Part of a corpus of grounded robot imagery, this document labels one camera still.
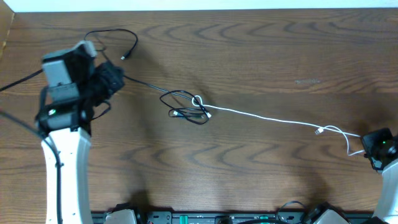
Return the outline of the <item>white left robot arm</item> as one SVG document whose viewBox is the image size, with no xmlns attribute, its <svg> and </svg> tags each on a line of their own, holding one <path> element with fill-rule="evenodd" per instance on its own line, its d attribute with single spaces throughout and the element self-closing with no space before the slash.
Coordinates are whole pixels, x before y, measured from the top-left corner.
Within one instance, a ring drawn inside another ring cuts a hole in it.
<svg viewBox="0 0 398 224">
<path fill-rule="evenodd" d="M 47 223 L 92 223 L 88 155 L 95 108 L 124 86 L 124 71 L 110 61 L 97 67 L 57 64 L 45 71 L 35 123 L 47 174 Z"/>
</svg>

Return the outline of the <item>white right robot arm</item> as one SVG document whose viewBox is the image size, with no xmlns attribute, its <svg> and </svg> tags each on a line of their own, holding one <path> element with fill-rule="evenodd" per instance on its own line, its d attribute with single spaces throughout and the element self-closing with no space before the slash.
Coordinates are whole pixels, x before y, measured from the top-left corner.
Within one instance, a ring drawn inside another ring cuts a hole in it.
<svg viewBox="0 0 398 224">
<path fill-rule="evenodd" d="M 382 175 L 382 190 L 375 217 L 386 223 L 397 223 L 397 136 L 382 128 L 361 137 L 365 158 Z"/>
</svg>

